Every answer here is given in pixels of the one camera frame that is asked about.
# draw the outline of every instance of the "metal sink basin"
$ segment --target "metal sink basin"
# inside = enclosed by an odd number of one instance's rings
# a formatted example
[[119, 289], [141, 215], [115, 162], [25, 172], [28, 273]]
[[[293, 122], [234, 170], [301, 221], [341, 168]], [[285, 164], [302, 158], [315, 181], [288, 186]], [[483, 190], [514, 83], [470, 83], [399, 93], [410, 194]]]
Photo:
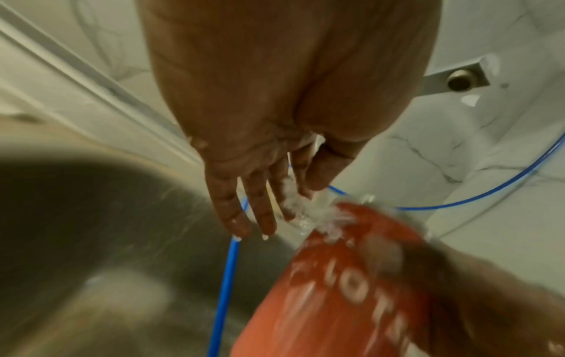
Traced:
[[[229, 246], [165, 169], [0, 160], [0, 356], [204, 356]], [[242, 243], [222, 356], [293, 250]]]

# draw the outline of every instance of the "blurry hand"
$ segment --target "blurry hand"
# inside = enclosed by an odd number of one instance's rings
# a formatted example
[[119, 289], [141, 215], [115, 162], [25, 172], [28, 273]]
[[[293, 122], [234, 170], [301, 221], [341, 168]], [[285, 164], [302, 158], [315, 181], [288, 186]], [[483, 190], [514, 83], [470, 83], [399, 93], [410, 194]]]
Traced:
[[[139, 0], [155, 77], [202, 156], [214, 208], [237, 236], [276, 222], [288, 154], [300, 192], [321, 190], [416, 93], [440, 0]], [[325, 144], [314, 156], [316, 134]], [[285, 218], [292, 216], [283, 212]]]
[[402, 246], [371, 237], [359, 253], [386, 274], [431, 293], [433, 357], [565, 356], [565, 299], [445, 245]]

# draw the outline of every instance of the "red bottle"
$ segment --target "red bottle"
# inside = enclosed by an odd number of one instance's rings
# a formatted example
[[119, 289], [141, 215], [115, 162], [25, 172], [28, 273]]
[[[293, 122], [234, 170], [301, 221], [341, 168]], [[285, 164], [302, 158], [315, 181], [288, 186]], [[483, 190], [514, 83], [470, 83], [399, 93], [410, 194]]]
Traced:
[[397, 357], [426, 340], [428, 295], [369, 278], [352, 249], [369, 235], [424, 243], [421, 233], [371, 203], [337, 206], [355, 222], [337, 241], [310, 234], [231, 357]]

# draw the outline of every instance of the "blue cable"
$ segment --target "blue cable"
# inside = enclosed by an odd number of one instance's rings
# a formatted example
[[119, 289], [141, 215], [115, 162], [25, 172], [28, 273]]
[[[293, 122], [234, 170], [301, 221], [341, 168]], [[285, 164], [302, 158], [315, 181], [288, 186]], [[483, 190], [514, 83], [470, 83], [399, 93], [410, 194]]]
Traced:
[[[243, 211], [247, 211], [249, 201], [247, 197], [243, 199], [241, 207]], [[210, 348], [208, 357], [218, 357], [220, 346], [222, 344], [222, 333], [224, 331], [225, 316], [228, 312], [230, 304], [231, 286], [234, 281], [235, 266], [237, 264], [237, 255], [240, 250], [240, 243], [235, 236], [231, 237], [230, 250], [228, 251], [228, 259], [225, 263], [224, 277], [222, 278], [222, 288], [220, 290], [220, 301], [216, 310], [216, 319], [214, 320], [214, 330], [212, 330], [212, 338], [210, 339]]]
[[[516, 176], [512, 177], [511, 179], [509, 179], [508, 181], [496, 186], [495, 188], [481, 193], [480, 195], [471, 197], [471, 198], [467, 198], [464, 199], [462, 201], [457, 201], [457, 202], [452, 202], [452, 203], [446, 203], [444, 205], [437, 205], [437, 206], [425, 206], [425, 207], [396, 207], [396, 209], [398, 209], [399, 211], [432, 211], [435, 209], [443, 209], [443, 208], [449, 208], [449, 207], [455, 207], [455, 206], [461, 206], [464, 205], [466, 203], [470, 203], [473, 201], [477, 201], [481, 198], [485, 198], [487, 196], [490, 196], [498, 191], [501, 191], [505, 188], [507, 188], [508, 186], [512, 185], [513, 183], [515, 183], [516, 181], [520, 180], [521, 178], [523, 178], [524, 176], [532, 173], [533, 171], [535, 171], [535, 169], [540, 166], [544, 161], [546, 161], [547, 159], [549, 159], [549, 157], [555, 153], [555, 151], [557, 151], [559, 149], [559, 147], [562, 146], [562, 144], [565, 142], [565, 132], [563, 134], [561, 134], [561, 136], [559, 137], [559, 139], [557, 141], [555, 141], [552, 146], [549, 147], [549, 149], [547, 149], [539, 158], [537, 158], [537, 160], [535, 160], [530, 166], [526, 167], [525, 169], [523, 169], [522, 171], [520, 171]], [[346, 192], [330, 186], [329, 189], [339, 195], [347, 195]]]

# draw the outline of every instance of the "orange bottle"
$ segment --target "orange bottle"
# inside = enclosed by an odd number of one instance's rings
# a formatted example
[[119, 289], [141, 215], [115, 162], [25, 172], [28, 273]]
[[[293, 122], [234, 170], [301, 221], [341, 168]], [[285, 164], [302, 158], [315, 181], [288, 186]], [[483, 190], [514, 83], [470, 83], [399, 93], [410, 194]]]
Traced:
[[426, 339], [429, 297], [374, 281], [351, 249], [369, 235], [424, 242], [372, 204], [337, 205], [355, 222], [331, 242], [313, 231], [236, 341], [231, 357], [397, 357]]

